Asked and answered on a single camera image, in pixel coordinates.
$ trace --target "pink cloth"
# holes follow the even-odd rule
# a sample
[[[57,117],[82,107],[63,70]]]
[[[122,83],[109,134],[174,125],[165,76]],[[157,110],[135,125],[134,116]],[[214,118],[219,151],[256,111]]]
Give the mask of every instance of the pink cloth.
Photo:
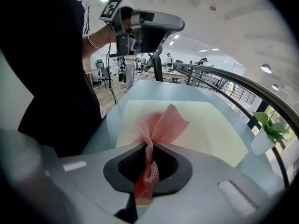
[[[138,122],[140,136],[135,142],[147,143],[145,169],[135,184],[135,199],[151,199],[154,187],[159,183],[159,170],[153,160],[153,141],[171,144],[189,125],[177,108],[170,104],[165,111],[152,112]]]

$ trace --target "black shirt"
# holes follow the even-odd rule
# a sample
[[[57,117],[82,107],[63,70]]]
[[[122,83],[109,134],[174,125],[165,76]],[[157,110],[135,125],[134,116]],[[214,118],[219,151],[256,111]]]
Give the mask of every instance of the black shirt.
[[[2,1],[1,10],[2,52],[34,96],[19,131],[58,156],[80,154],[106,115],[82,65],[89,0]]]

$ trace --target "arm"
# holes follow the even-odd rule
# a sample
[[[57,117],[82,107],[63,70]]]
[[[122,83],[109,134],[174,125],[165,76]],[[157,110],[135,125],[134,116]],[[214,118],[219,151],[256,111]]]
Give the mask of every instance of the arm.
[[[125,19],[122,21],[123,28],[125,31],[130,32],[131,22],[130,19]],[[101,49],[109,43],[116,42],[116,36],[109,25],[104,26],[97,32],[89,36],[89,39],[93,45]],[[82,38],[82,59],[88,58],[91,54],[96,52],[98,49],[90,44],[88,37]]]

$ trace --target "white ceiling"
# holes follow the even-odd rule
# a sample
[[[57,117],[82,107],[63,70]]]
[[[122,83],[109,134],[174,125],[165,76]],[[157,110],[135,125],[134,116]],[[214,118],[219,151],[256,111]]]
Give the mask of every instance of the white ceiling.
[[[274,83],[298,90],[298,47],[268,0],[129,0],[129,3],[134,8],[181,17],[185,29],[179,33],[180,42],[174,40],[173,47],[197,53],[200,49],[219,48],[219,55],[229,55],[242,63],[246,66],[244,76],[260,83],[264,77],[260,67],[268,63]],[[97,6],[91,7],[91,15],[93,8],[100,10],[100,4],[97,1]],[[98,17],[94,12],[91,21]]]
[[[223,56],[223,55],[227,55],[227,52],[225,52],[224,50],[212,50],[214,48],[214,46],[208,45],[204,42],[201,42],[199,40],[195,40],[189,37],[185,37],[185,36],[179,36],[177,39],[174,39],[174,36],[176,34],[172,34],[170,35],[167,40],[165,41],[163,47],[169,47],[169,48],[173,48],[173,49],[179,49],[179,50],[183,50],[183,51],[187,51],[187,52],[191,52],[194,53],[198,56],[201,57],[206,57],[206,56]]]

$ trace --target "desk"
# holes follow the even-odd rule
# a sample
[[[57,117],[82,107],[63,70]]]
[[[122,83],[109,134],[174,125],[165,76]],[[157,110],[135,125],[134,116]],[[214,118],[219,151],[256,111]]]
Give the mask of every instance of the desk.
[[[115,148],[128,100],[185,100],[211,103],[229,121],[248,149],[248,153],[236,169],[257,183],[268,195],[277,193],[277,175],[273,172],[266,154],[258,157],[253,154],[250,143],[254,134],[247,124],[212,92],[187,85],[149,80],[137,81],[103,120],[82,154],[93,154]]]
[[[148,73],[150,73],[151,75],[154,75],[154,68],[150,68],[148,71]],[[182,79],[181,84],[184,85],[184,79],[187,77],[186,75],[174,70],[173,72],[169,72],[168,68],[164,69],[162,68],[162,75],[166,76],[166,77],[172,77],[172,78],[177,78],[177,79]]]
[[[92,73],[93,73],[94,71],[97,71],[97,70],[100,71],[100,74],[101,74],[101,76],[102,76],[102,71],[101,71],[100,68],[93,69],[93,70],[86,70],[86,71],[85,71],[85,74],[87,74],[87,75],[89,76],[89,81],[90,81],[90,84],[91,84],[91,85],[93,85],[93,77],[92,77]]]

